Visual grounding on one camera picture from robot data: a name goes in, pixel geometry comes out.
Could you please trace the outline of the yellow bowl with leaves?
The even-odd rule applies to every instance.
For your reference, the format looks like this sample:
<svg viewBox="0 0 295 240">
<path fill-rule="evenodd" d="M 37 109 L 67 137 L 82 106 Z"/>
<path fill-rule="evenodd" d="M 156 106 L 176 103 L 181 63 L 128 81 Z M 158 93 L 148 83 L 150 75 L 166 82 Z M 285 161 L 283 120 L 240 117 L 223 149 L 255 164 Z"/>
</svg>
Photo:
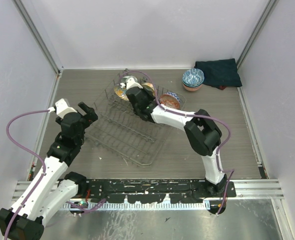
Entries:
<svg viewBox="0 0 295 240">
<path fill-rule="evenodd" d="M 152 95 L 155 96 L 155 88 L 152 83 L 145 82 L 142 84 L 142 87 L 145 88 L 146 90 L 152 92 Z"/>
</svg>

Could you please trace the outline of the yellow blue floral bowl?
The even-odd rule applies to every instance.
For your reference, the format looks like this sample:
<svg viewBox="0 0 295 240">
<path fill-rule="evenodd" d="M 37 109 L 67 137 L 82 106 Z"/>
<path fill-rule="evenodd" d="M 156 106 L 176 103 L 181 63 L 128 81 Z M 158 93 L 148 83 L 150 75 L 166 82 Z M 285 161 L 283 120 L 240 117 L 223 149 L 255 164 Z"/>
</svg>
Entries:
<svg viewBox="0 0 295 240">
<path fill-rule="evenodd" d="M 115 92 L 115 94 L 120 97 L 122 100 L 124 101 L 129 101 L 127 95 L 126 95 L 126 88 L 125 87 L 121 87 L 120 85 L 115 85 L 113 87 L 113 90 Z"/>
</svg>

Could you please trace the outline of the red blue zigzag bowl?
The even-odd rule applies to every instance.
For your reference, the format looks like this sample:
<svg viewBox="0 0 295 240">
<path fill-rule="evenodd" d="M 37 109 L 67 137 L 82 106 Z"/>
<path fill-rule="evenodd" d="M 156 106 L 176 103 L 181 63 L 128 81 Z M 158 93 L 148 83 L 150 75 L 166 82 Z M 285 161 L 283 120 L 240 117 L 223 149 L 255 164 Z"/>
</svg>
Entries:
<svg viewBox="0 0 295 240">
<path fill-rule="evenodd" d="M 174 92 L 166 92 L 162 94 L 159 98 L 159 102 L 166 107 L 176 110 L 180 109 L 180 99 Z"/>
</svg>

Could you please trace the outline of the blue white diamond bowl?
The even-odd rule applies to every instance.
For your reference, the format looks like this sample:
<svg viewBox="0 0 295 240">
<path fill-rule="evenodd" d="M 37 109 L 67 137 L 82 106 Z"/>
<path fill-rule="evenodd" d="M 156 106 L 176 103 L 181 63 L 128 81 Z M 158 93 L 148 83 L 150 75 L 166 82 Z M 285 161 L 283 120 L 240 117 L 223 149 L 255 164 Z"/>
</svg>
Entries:
<svg viewBox="0 0 295 240">
<path fill-rule="evenodd" d="M 196 85 L 203 83 L 205 76 L 202 70 L 198 68 L 191 68 L 187 70 L 182 76 L 182 82 L 189 85 Z"/>
</svg>

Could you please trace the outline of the blue floral bowl front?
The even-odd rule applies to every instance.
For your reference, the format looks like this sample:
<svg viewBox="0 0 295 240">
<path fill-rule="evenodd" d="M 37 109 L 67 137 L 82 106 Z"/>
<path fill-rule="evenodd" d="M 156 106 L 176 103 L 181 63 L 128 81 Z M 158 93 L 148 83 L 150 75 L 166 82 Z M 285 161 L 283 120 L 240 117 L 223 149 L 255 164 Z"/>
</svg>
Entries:
<svg viewBox="0 0 295 240">
<path fill-rule="evenodd" d="M 199 85 L 199 86 L 196 86 L 196 87 L 190 87 L 190 86 L 183 85 L 183 87 L 184 87 L 187 91 L 195 92 L 195 91 L 199 90 L 199 89 L 202 87 L 202 85 Z"/>
</svg>

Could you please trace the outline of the green leaf pattern bowl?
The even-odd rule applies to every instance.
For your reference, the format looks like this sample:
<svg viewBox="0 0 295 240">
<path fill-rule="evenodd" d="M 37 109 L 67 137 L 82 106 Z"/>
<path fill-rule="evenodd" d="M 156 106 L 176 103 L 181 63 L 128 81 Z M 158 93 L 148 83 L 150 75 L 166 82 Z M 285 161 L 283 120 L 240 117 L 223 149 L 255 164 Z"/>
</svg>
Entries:
<svg viewBox="0 0 295 240">
<path fill-rule="evenodd" d="M 198 83 L 198 84 L 187 84 L 187 83 L 182 83 L 184 86 L 188 87 L 188 88 L 199 88 L 199 86 L 203 85 L 202 83 Z"/>
</svg>

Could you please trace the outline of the orange floral bowl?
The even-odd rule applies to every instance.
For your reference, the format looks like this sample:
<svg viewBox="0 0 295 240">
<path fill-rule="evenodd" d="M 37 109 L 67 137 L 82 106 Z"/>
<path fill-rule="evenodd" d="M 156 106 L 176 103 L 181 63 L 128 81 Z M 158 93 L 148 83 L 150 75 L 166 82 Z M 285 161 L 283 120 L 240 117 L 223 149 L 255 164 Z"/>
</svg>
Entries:
<svg viewBox="0 0 295 240">
<path fill-rule="evenodd" d="M 200 88 L 185 88 L 185 90 L 187 90 L 188 92 L 196 92 L 198 91 Z"/>
</svg>

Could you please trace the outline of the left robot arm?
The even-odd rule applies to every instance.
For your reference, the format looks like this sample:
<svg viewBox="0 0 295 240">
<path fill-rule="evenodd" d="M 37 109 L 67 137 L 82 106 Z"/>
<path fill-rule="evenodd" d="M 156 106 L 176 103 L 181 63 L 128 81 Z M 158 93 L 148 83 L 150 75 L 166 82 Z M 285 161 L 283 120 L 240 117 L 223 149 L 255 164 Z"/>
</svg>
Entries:
<svg viewBox="0 0 295 240">
<path fill-rule="evenodd" d="M 92 107 L 80 102 L 81 114 L 69 106 L 65 99 L 58 100 L 45 113 L 54 112 L 60 132 L 51 144 L 46 158 L 18 143 L 10 134 L 10 120 L 6 126 L 7 137 L 19 148 L 34 155 L 42 164 L 41 169 L 20 198 L 8 209 L 0 209 L 0 231 L 5 240 L 39 240 L 44 229 L 70 198 L 83 198 L 88 192 L 87 179 L 76 172 L 69 173 L 58 188 L 51 189 L 80 153 L 85 141 L 85 130 L 98 120 Z"/>
</svg>

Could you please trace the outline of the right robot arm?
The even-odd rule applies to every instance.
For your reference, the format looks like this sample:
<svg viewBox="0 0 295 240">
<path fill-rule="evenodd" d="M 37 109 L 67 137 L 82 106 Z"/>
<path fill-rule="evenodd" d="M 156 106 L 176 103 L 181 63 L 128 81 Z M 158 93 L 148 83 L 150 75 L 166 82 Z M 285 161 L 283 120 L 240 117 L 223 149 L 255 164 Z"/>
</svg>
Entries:
<svg viewBox="0 0 295 240">
<path fill-rule="evenodd" d="M 203 109 L 186 112 L 159 105 L 152 92 L 143 87 L 134 86 L 126 90 L 126 96 L 134 113 L 142 120 L 185 132 L 191 148 L 201 156 L 207 192 L 212 197 L 220 196 L 228 179 L 222 169 L 219 150 L 222 132 L 209 114 Z"/>
</svg>

